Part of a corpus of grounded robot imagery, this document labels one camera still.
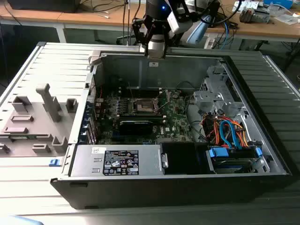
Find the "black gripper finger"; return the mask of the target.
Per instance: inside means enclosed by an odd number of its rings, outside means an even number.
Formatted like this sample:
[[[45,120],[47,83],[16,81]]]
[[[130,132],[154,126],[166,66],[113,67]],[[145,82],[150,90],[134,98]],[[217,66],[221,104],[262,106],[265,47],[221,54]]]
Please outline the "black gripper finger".
[[[155,31],[155,19],[145,15],[143,19],[134,18],[132,29],[138,44],[145,49],[144,55],[148,56],[149,42]]]
[[[176,35],[172,32],[169,24],[165,22],[163,24],[163,38],[164,38],[164,50],[163,50],[163,59],[166,56],[168,47],[172,46],[175,42]]]

